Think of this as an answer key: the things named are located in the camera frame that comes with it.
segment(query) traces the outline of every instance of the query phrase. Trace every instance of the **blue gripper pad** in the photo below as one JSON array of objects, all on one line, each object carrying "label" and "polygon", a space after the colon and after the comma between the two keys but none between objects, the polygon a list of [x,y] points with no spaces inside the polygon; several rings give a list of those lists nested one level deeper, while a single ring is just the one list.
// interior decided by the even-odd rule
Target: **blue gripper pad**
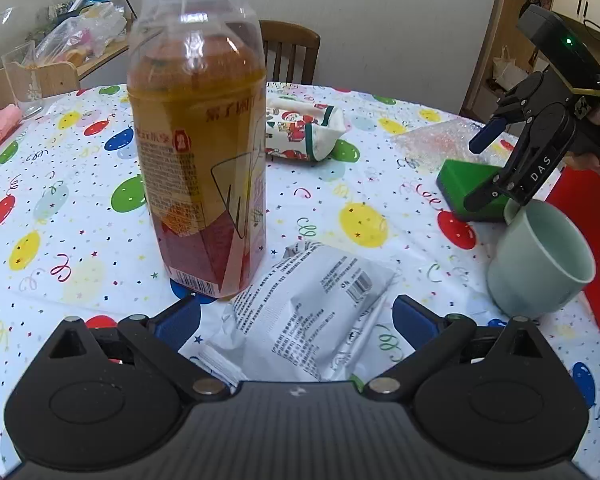
[{"label": "blue gripper pad", "polygon": [[200,300],[185,296],[153,319],[154,335],[176,352],[200,326]]},{"label": "blue gripper pad", "polygon": [[395,299],[392,313],[395,329],[415,350],[435,338],[444,323],[442,317],[404,294]]}]

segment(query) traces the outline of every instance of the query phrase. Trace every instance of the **human hand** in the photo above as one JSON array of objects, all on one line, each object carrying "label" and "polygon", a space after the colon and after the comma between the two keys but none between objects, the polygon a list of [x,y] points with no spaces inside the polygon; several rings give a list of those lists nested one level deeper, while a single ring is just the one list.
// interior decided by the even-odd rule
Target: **human hand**
[{"label": "human hand", "polygon": [[[600,104],[597,108],[590,111],[587,119],[594,124],[600,125]],[[597,158],[593,153],[584,153],[583,155],[574,156],[567,153],[564,161],[570,168],[574,170],[593,170],[600,174],[600,158]]]}]

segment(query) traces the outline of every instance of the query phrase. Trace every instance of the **metal screw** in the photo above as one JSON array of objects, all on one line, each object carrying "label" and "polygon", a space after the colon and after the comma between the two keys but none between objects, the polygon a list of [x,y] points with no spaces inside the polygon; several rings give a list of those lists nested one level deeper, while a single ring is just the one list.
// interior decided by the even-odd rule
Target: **metal screw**
[{"label": "metal screw", "polygon": [[224,383],[216,378],[198,379],[193,383],[193,391],[200,395],[219,394],[224,389]]},{"label": "metal screw", "polygon": [[369,387],[377,394],[392,394],[400,388],[400,383],[392,377],[376,377]]}]

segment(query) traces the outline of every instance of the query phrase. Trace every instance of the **green sponge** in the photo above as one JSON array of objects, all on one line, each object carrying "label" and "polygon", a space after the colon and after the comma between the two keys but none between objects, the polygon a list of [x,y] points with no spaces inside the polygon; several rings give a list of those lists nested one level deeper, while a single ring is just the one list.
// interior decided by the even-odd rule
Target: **green sponge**
[{"label": "green sponge", "polygon": [[504,222],[503,211],[508,201],[505,195],[500,195],[478,212],[467,211],[464,208],[464,197],[500,169],[497,166],[449,158],[445,161],[436,183],[456,218],[463,222]]}]

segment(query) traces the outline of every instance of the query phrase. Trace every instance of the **drinking glass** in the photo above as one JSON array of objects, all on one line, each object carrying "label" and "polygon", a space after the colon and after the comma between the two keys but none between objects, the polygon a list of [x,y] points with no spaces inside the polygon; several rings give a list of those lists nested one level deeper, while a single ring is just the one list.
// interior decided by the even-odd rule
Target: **drinking glass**
[{"label": "drinking glass", "polygon": [[42,110],[42,91],[36,76],[38,66],[34,42],[21,44],[1,57],[16,104],[22,110],[22,118]]}]

